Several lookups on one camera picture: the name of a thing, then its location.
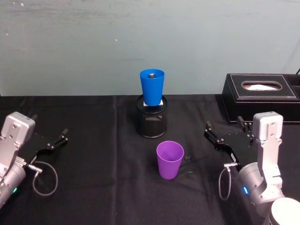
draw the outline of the tissue box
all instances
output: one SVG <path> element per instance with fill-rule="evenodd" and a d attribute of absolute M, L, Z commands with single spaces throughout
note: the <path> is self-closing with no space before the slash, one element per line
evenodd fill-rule
<path fill-rule="evenodd" d="M 300 75 L 227 74 L 222 100 L 229 123 L 241 116 L 251 122 L 256 113 L 275 111 L 284 123 L 300 123 Z"/>

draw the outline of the black tablecloth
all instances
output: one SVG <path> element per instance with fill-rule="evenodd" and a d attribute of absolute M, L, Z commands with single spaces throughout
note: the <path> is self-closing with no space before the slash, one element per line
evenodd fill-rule
<path fill-rule="evenodd" d="M 0 97 L 0 122 L 14 111 L 38 115 L 35 131 L 55 139 L 69 129 L 68 144 L 51 161 L 59 175 L 56 193 L 38 196 L 28 173 L 16 195 L 0 210 L 8 225 L 258 224 L 238 190 L 227 202 L 218 196 L 218 176 L 229 158 L 203 137 L 206 120 L 219 134 L 237 132 L 218 106 L 219 95 L 166 96 L 167 132 L 147 139 L 135 130 L 137 96 Z M 300 200 L 300 126 L 285 125 L 278 164 L 283 191 Z M 193 163 L 174 180 L 158 174 L 156 147 L 179 142 Z"/>

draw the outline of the wall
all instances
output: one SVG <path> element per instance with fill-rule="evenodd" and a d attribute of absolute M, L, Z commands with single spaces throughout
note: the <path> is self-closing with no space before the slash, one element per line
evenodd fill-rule
<path fill-rule="evenodd" d="M 220 93 L 226 73 L 295 73 L 300 0 L 2 0 L 1 95 Z"/>

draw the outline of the gray cable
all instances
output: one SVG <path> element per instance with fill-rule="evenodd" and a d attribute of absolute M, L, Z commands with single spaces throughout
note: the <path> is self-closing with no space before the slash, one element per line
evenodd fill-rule
<path fill-rule="evenodd" d="M 222 172 L 220 173 L 220 176 L 219 176 L 219 196 L 222 200 L 226 201 L 228 198 L 229 198 L 229 195 L 230 195 L 230 191 L 231 191 L 231 173 L 230 171 L 228 171 L 229 173 L 229 188 L 228 188 L 228 194 L 226 196 L 226 198 L 223 198 L 222 197 L 222 194 L 221 194 L 221 177 L 222 177 L 222 174 L 224 173 L 224 171 L 227 170 L 227 168 L 225 168 L 224 170 L 222 170 Z"/>
<path fill-rule="evenodd" d="M 37 194 L 39 194 L 39 195 L 41 195 L 41 196 L 50 196 L 50 195 L 52 195 L 52 194 L 56 191 L 57 186 L 58 186 L 58 175 L 57 175 L 57 173 L 56 173 L 54 167 L 51 166 L 49 163 L 45 163 L 45 162 L 42 162 L 42 161 L 34 161 L 33 163 L 40 163 L 40 164 L 47 165 L 47 166 L 49 166 L 49 167 L 53 170 L 53 172 L 54 172 L 54 174 L 55 174 L 55 188 L 54 188 L 54 190 L 53 190 L 52 192 L 47 193 L 47 194 L 43 194 L 43 193 L 40 193 L 40 192 L 36 189 L 35 182 L 36 182 L 36 178 L 37 178 L 37 176 L 38 176 L 38 173 L 34 176 L 33 181 L 32 181 L 32 187 L 33 187 L 33 190 L 34 190 Z"/>

